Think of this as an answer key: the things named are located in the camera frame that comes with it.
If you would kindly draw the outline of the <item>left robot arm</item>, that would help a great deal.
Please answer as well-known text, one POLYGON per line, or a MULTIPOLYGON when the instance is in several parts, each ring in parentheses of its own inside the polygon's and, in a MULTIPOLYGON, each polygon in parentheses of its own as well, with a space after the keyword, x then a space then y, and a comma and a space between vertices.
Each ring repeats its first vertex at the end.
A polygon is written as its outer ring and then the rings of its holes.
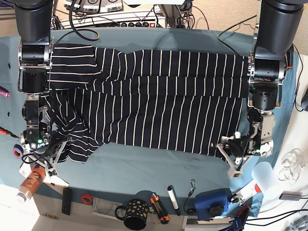
POLYGON ((287 52, 307 5, 306 0, 258 1, 253 50, 247 58, 248 134, 235 132, 216 144, 230 166, 230 178, 240 177, 252 156, 272 155, 273 110, 282 106, 282 86, 291 60, 287 52))

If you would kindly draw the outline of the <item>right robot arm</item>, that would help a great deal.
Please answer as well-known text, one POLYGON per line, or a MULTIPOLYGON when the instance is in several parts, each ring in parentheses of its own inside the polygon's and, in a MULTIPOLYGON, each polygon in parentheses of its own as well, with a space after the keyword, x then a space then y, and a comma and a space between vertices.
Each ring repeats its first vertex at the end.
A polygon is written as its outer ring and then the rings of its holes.
POLYGON ((56 116, 55 91, 51 89, 53 38, 52 0, 15 0, 18 45, 18 92, 26 94, 22 116, 26 130, 20 142, 22 160, 37 163, 49 176, 58 174, 56 164, 68 138, 55 138, 52 124, 56 116))

